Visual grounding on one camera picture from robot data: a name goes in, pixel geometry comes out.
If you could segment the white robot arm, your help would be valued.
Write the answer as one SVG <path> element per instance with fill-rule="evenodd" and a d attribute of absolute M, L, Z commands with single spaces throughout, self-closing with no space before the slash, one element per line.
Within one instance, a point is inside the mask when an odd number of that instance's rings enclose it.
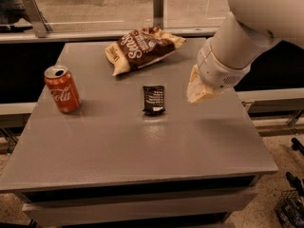
<path fill-rule="evenodd" d="M 236 86 L 256 57 L 284 40 L 304 46 L 304 0 L 227 0 L 229 12 L 193 65 L 187 100 L 213 99 Z"/>

